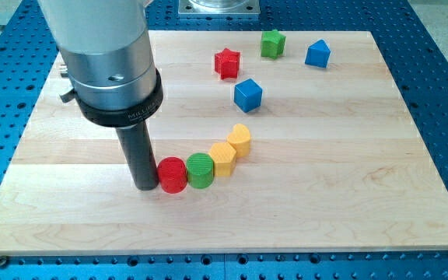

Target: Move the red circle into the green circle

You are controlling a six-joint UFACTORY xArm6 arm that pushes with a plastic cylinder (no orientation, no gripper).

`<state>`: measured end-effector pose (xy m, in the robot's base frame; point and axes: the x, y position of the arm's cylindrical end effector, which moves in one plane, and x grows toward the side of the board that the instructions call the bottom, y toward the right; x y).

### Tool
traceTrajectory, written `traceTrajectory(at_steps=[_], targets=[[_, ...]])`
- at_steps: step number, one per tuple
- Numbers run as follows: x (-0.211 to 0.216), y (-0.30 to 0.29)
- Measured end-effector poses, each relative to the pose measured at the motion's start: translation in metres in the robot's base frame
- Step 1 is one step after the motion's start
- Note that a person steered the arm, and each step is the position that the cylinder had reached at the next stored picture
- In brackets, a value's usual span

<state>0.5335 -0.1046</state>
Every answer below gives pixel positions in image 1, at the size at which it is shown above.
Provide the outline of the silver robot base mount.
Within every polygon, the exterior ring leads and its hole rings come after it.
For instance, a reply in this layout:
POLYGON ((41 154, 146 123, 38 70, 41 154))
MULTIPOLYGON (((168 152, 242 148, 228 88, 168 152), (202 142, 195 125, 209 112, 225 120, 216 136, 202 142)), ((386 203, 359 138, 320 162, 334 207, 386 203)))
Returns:
POLYGON ((178 14, 182 16, 259 15, 259 0, 179 0, 178 14))

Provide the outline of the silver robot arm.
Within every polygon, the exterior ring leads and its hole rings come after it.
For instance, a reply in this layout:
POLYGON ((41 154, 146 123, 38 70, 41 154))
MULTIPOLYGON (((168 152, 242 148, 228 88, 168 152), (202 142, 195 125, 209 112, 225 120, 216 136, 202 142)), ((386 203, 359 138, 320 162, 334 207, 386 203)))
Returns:
POLYGON ((40 0, 89 121, 110 128, 151 117, 163 101, 140 0, 40 0))

